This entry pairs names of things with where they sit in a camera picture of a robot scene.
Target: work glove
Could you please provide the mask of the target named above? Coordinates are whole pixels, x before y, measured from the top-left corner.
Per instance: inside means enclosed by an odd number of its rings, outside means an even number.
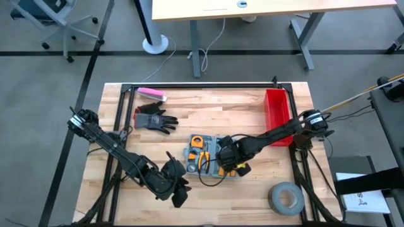
[[[164,114],[165,110],[160,110],[159,106],[163,105],[162,101],[151,103],[147,105],[143,105],[138,107],[135,111],[137,114],[157,114],[162,115]]]
[[[135,115],[134,127],[156,130],[166,134],[170,134],[167,129],[175,130],[175,127],[170,124],[178,124],[176,117],[160,116],[158,114],[137,113]]]

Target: tool kit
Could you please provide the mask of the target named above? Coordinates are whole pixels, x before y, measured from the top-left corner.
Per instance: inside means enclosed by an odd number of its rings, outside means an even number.
[[[216,153],[220,151],[218,141],[222,137],[206,136],[192,134],[189,137],[188,147],[184,149],[186,159],[186,171],[188,174],[198,175],[198,169],[201,170],[201,176],[223,178],[224,170],[219,168],[216,161]],[[235,170],[227,174],[226,178],[235,178],[237,173]]]

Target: office chair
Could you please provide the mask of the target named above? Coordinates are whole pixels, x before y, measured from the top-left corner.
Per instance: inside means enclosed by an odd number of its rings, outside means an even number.
[[[54,33],[48,37],[42,39],[42,47],[49,49],[49,45],[46,43],[50,38],[62,35],[63,38],[63,56],[72,63],[74,59],[68,54],[69,39],[76,40],[75,33],[85,35],[97,40],[102,45],[104,41],[98,36],[85,32],[76,28],[75,26],[83,23],[86,20],[92,19],[94,24],[98,23],[98,19],[91,15],[85,16],[82,19],[75,22],[67,22],[65,18],[73,8],[76,6],[77,0],[9,0],[14,10],[11,12],[11,17],[15,20],[18,18],[26,18],[31,21],[37,28],[42,31],[46,30],[46,26],[56,25],[59,27]]]

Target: red plastic container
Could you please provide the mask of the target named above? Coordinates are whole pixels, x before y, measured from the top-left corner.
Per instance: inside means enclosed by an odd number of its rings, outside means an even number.
[[[290,120],[289,105],[286,91],[283,89],[267,89],[265,94],[265,121],[266,130],[272,130]],[[293,137],[277,141],[271,146],[289,146]]]

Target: wooden desk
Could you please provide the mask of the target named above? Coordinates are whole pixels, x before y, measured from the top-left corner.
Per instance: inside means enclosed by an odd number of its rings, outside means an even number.
[[[312,13],[303,30],[300,29],[296,20],[290,21],[290,28],[294,31],[294,37],[305,60],[304,69],[308,71],[314,70],[314,64],[307,43],[325,12],[381,8],[395,6],[397,4],[395,0],[246,0],[247,7],[240,8],[237,5],[238,1],[239,0],[153,0],[153,20],[191,20],[191,43],[195,78],[201,76],[196,20],[238,16],[276,16]],[[209,9],[206,7],[207,2],[215,6],[217,5],[218,10],[206,10]]]
[[[307,83],[292,83],[297,111],[313,108]],[[116,117],[121,84],[105,84],[98,115],[100,126],[111,131]],[[264,88],[194,88],[165,90],[168,101],[165,114],[179,118],[179,126],[170,136],[147,129],[135,129],[128,137],[126,149],[144,154],[159,167],[168,160],[170,151],[177,160],[185,161],[183,149],[192,133],[229,135],[245,133],[258,135],[266,131],[264,120]],[[152,101],[136,95],[134,108]],[[314,142],[312,152],[332,182],[323,144]],[[88,156],[74,220],[95,202],[102,188],[107,153],[96,151]],[[324,205],[337,218],[341,216],[337,200],[327,188],[320,171],[308,159],[314,190]],[[252,172],[243,178],[228,179],[217,187],[205,187],[194,175],[186,175],[192,190],[181,208],[171,200],[156,201],[146,187],[128,180],[121,184],[117,203],[116,225],[202,225],[202,224],[301,224],[300,216],[281,216],[267,202],[269,189],[280,182],[293,182],[290,156],[286,147],[265,147],[249,161]],[[206,183],[217,182],[206,179]],[[310,205],[306,201],[309,219]]]

